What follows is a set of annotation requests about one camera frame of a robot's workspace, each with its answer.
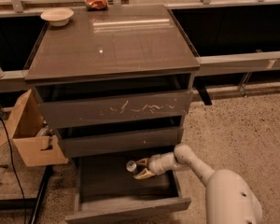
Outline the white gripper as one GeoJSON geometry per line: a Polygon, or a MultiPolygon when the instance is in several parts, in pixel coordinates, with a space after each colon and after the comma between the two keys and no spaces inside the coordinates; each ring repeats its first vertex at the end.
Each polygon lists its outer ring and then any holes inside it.
{"type": "Polygon", "coordinates": [[[137,169],[133,178],[137,180],[148,179],[154,175],[161,175],[174,169],[175,156],[173,152],[153,155],[150,158],[143,158],[136,162],[138,166],[148,167],[137,169]]]}

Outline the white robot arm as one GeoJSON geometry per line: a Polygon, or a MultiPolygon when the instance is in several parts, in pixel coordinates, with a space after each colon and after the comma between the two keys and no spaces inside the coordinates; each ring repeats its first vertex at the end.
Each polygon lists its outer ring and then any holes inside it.
{"type": "Polygon", "coordinates": [[[135,179],[147,179],[183,167],[189,167],[205,186],[207,224],[260,224],[262,206],[244,179],[231,170],[214,170],[189,145],[179,144],[172,152],[126,164],[135,179]]]}

